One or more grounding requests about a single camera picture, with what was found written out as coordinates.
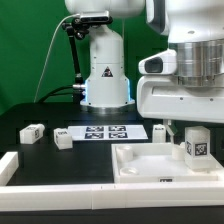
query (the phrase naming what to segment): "small white block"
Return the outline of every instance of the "small white block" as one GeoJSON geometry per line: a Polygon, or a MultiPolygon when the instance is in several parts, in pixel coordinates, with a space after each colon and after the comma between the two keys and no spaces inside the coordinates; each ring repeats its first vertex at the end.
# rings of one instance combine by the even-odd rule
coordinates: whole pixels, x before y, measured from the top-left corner
{"type": "Polygon", "coordinates": [[[184,160],[185,155],[185,144],[181,143],[180,145],[173,145],[172,147],[172,158],[174,160],[184,160]]]}
{"type": "Polygon", "coordinates": [[[57,128],[54,130],[54,142],[59,149],[71,149],[73,147],[72,136],[65,128],[57,128]]]}
{"type": "Polygon", "coordinates": [[[153,125],[152,132],[153,143],[165,143],[166,142],[166,128],[164,125],[153,125]]]}
{"type": "Polygon", "coordinates": [[[192,170],[213,169],[210,131],[202,126],[185,129],[185,163],[192,170]]]}
{"type": "Polygon", "coordinates": [[[20,143],[21,144],[33,144],[37,140],[43,137],[44,132],[43,124],[31,124],[28,127],[20,131],[20,143]]]}

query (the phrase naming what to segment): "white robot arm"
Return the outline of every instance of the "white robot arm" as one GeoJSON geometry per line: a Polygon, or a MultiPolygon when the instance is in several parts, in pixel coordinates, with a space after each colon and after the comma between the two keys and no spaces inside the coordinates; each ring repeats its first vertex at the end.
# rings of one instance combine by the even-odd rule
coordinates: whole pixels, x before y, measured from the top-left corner
{"type": "MultiPolygon", "coordinates": [[[[137,87],[140,114],[224,122],[224,1],[159,1],[165,11],[154,17],[168,19],[169,49],[139,63],[144,75],[137,87]]],[[[155,2],[147,0],[147,12],[155,9],[155,2]]]]}
{"type": "MultiPolygon", "coordinates": [[[[138,15],[145,0],[65,0],[71,14],[108,11],[113,18],[138,15]]],[[[134,106],[124,74],[123,39],[106,25],[89,29],[91,74],[85,82],[81,108],[98,113],[127,111],[134,106]]]]}

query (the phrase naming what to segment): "white cylinder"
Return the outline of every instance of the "white cylinder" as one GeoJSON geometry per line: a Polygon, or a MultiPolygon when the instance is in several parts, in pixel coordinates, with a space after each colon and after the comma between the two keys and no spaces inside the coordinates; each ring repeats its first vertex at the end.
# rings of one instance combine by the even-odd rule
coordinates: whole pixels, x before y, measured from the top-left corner
{"type": "Polygon", "coordinates": [[[117,159],[121,163],[133,160],[133,149],[129,145],[119,146],[116,148],[117,159]]]}

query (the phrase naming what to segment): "white platform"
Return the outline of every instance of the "white platform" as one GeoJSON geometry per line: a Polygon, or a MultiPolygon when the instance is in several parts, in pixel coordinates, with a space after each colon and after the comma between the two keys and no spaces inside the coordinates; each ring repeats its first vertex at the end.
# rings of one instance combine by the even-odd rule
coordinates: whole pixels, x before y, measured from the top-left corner
{"type": "Polygon", "coordinates": [[[210,155],[215,168],[212,170],[193,171],[184,160],[174,160],[173,144],[148,143],[128,144],[133,151],[130,161],[121,162],[118,151],[126,144],[112,145],[112,161],[115,183],[149,183],[149,182],[192,182],[203,184],[204,181],[222,181],[223,167],[210,155]]]}
{"type": "Polygon", "coordinates": [[[170,144],[131,144],[132,162],[119,163],[120,145],[112,145],[115,184],[3,186],[0,211],[224,205],[224,170],[218,162],[209,173],[194,173],[181,161],[173,163],[170,144]],[[138,175],[121,176],[119,169],[126,166],[137,168],[138,175]]]}

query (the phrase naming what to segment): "black table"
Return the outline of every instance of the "black table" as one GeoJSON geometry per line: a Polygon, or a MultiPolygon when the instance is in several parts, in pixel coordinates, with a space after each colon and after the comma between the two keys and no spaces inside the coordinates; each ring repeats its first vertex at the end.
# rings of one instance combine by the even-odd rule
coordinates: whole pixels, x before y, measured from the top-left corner
{"type": "MultiPolygon", "coordinates": [[[[81,112],[71,103],[20,104],[0,116],[0,149],[18,151],[20,167],[8,185],[113,183],[111,143],[116,141],[77,141],[73,149],[58,150],[53,142],[55,128],[70,125],[143,124],[150,142],[152,126],[160,120],[142,119],[136,111],[116,115],[81,112]],[[19,143],[19,131],[31,123],[45,125],[44,137],[33,145],[19,143]]],[[[186,123],[177,141],[183,140],[186,123]]],[[[222,130],[222,125],[208,125],[222,130]]],[[[222,223],[224,206],[133,208],[76,211],[1,212],[0,223],[222,223]]]]}

